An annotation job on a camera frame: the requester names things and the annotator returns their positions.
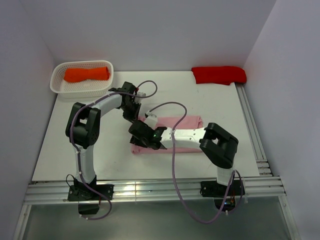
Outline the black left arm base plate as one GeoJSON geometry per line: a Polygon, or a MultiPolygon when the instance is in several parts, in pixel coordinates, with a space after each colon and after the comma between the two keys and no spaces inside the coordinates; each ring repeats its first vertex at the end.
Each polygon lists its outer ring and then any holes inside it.
{"type": "MultiPolygon", "coordinates": [[[[114,193],[114,185],[113,184],[98,184],[93,188],[96,192],[106,196],[109,200],[112,200],[114,193]]],[[[76,187],[72,185],[69,188],[67,200],[69,202],[83,202],[83,201],[99,201],[103,200],[103,198],[88,189],[85,186],[76,187]]]]}

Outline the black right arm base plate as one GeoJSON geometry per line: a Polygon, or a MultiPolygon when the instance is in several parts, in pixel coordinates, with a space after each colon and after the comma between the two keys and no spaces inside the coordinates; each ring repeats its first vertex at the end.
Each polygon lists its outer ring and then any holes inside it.
{"type": "MultiPolygon", "coordinates": [[[[227,186],[218,184],[216,180],[201,181],[200,186],[200,194],[202,195],[202,197],[223,198],[227,190],[227,186]]],[[[245,193],[246,192],[242,185],[242,182],[236,179],[229,187],[227,196],[240,196],[241,194],[244,195],[245,193]]]]}

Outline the pink t shirt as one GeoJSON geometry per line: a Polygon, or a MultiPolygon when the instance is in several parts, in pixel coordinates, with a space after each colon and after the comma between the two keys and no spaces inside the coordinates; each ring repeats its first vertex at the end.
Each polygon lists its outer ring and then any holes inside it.
{"type": "MultiPolygon", "coordinates": [[[[158,117],[157,123],[154,125],[157,127],[169,127],[172,128],[175,123],[180,119],[180,117],[158,117]]],[[[178,124],[177,129],[198,129],[203,127],[203,120],[199,115],[187,115],[181,123],[178,124]]],[[[154,150],[152,148],[144,148],[131,144],[131,153],[133,155],[142,155],[142,154],[171,154],[173,152],[172,148],[168,149],[159,149],[154,150]]],[[[185,148],[178,147],[176,145],[175,153],[200,153],[200,149],[196,148],[185,148]]]]}

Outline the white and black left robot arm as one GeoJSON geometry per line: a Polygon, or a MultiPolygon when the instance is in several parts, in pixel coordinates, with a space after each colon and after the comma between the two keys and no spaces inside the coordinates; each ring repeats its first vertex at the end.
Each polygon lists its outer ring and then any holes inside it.
{"type": "Polygon", "coordinates": [[[122,87],[111,88],[106,95],[89,104],[73,104],[65,134],[76,154],[76,176],[70,191],[83,200],[98,196],[97,175],[93,164],[93,150],[100,134],[101,118],[114,109],[123,111],[123,118],[130,123],[138,119],[141,108],[139,88],[125,82],[122,87]]]}

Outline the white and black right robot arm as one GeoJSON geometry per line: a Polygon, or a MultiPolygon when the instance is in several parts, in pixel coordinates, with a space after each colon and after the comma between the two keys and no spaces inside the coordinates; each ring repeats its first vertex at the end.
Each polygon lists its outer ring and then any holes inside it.
{"type": "Polygon", "coordinates": [[[166,126],[152,129],[137,120],[128,132],[132,135],[130,143],[142,148],[154,151],[176,151],[177,148],[202,151],[217,167],[217,191],[227,195],[233,190],[231,178],[239,140],[218,124],[210,122],[206,127],[195,129],[173,129],[166,126]]]}

